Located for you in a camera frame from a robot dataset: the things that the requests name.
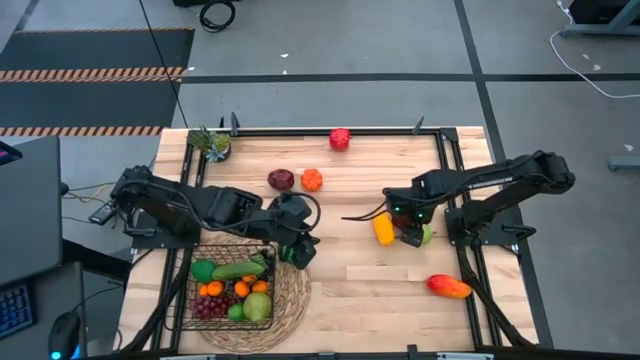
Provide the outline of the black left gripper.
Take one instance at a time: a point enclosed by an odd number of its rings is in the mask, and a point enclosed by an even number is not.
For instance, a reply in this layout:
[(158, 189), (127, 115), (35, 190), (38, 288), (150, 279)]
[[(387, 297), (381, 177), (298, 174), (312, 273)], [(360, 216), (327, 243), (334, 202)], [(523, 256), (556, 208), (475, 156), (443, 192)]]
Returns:
[[(315, 206), (316, 217), (311, 224), (305, 222), (313, 213), (306, 200), (310, 200)], [(320, 203), (307, 193), (282, 193), (272, 200), (268, 210), (277, 213), (278, 226), (297, 233), (310, 233), (320, 222)], [(319, 243), (319, 238), (309, 237), (304, 241), (305, 248), (300, 244), (292, 245), (289, 249), (289, 262), (299, 270), (305, 269), (316, 256), (316, 246)]]

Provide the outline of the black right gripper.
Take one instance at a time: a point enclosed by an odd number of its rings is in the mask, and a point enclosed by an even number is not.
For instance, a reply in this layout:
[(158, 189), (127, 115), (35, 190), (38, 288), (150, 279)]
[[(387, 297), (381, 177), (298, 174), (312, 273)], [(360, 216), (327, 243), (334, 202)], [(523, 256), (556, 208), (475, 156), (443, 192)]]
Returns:
[(392, 223), (402, 230), (402, 241), (415, 248), (423, 243), (422, 225), (432, 220), (437, 203), (438, 192), (425, 184), (413, 184), (410, 187), (387, 187), (383, 189), (386, 209)]

